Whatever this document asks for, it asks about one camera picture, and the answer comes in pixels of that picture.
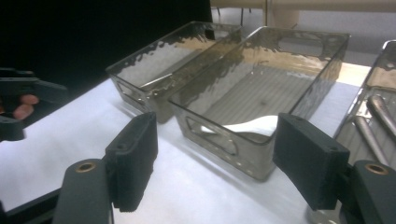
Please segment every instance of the metal tool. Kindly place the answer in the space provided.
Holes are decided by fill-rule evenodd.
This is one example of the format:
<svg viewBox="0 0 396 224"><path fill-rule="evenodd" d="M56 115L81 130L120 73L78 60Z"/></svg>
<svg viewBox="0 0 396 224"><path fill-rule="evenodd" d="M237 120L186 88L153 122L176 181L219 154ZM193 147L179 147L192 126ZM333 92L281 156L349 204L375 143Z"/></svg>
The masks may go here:
<svg viewBox="0 0 396 224"><path fill-rule="evenodd" d="M366 141L367 145L369 145L370 149L375 154L378 161L384 165L389 165L389 162L384 152L382 151L381 146L376 140L375 134L373 133L372 129L367 123L366 118L361 116L356 116L354 123L358 128L358 130L360 131L361 135L363 136L364 140Z"/></svg>
<svg viewBox="0 0 396 224"><path fill-rule="evenodd" d="M389 113L384 99L380 95L372 95L367 100L367 108L385 126L396 139L396 122Z"/></svg>

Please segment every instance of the black background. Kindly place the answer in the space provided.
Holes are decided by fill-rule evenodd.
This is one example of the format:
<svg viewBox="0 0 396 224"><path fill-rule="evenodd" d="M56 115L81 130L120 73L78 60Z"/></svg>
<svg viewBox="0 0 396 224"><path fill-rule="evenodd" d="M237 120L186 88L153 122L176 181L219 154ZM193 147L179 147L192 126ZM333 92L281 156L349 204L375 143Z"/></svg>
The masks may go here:
<svg viewBox="0 0 396 224"><path fill-rule="evenodd" d="M70 100L105 69L189 21L212 21L209 0L0 2L0 67L65 85ZM40 102L32 123L59 107Z"/></svg>

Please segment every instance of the rectangular glass tray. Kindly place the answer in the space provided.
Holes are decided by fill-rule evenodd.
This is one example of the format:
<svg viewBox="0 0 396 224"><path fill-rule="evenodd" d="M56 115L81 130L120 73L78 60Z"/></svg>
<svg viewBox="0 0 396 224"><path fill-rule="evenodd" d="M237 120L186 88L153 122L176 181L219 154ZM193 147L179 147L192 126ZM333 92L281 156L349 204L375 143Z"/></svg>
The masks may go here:
<svg viewBox="0 0 396 224"><path fill-rule="evenodd" d="M245 174L274 168L275 135L222 125L292 113L309 118L338 78L349 35L262 27L174 93L183 134ZM206 127L214 133L202 131Z"/></svg>
<svg viewBox="0 0 396 224"><path fill-rule="evenodd" d="M355 123L356 117L363 117L389 166L396 169L396 139L366 106L368 98L373 95L382 97L390 116L396 118L396 41L389 41L384 46L363 82L354 104L334 136L336 141L350 150L350 164L360 160L378 161Z"/></svg>
<svg viewBox="0 0 396 224"><path fill-rule="evenodd" d="M192 21L106 71L125 102L165 123L173 116L168 97L240 41L240 26Z"/></svg>

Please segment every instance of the white table surface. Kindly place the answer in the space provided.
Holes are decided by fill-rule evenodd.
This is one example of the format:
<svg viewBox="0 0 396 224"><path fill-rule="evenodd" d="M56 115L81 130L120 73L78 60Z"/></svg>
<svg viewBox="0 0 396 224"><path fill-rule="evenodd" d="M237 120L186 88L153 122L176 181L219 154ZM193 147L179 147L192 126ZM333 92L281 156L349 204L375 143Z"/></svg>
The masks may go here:
<svg viewBox="0 0 396 224"><path fill-rule="evenodd" d="M342 77L310 121L333 135L368 71L343 64ZM26 128L26 139L0 143L5 209L58 189L71 164L102 158L135 116L131 111L107 80ZM145 196L134 213L115 210L116 224L307 223L306 202L279 169L257 182L184 138L175 118L158 125L158 136L159 155Z"/></svg>

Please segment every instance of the clamp jaw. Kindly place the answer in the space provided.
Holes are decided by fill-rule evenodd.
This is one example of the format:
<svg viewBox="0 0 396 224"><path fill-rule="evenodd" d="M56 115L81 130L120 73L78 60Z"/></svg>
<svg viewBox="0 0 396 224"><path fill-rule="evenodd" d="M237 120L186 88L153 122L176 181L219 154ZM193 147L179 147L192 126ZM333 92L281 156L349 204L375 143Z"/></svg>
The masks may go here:
<svg viewBox="0 0 396 224"><path fill-rule="evenodd" d="M112 224L113 207L121 212L137 209L157 154L155 113L139 115L107 146L101 160L69 166L60 189L8 212L0 202L0 223Z"/></svg>
<svg viewBox="0 0 396 224"><path fill-rule="evenodd" d="M339 200L346 223L394 223L396 172L348 158L348 149L307 120L279 114L274 162L313 210L333 210Z"/></svg>
<svg viewBox="0 0 396 224"><path fill-rule="evenodd" d="M12 117L24 94L36 95L50 103L64 104L67 101L64 86L40 80L30 71L0 68L0 141L24 138L22 121Z"/></svg>

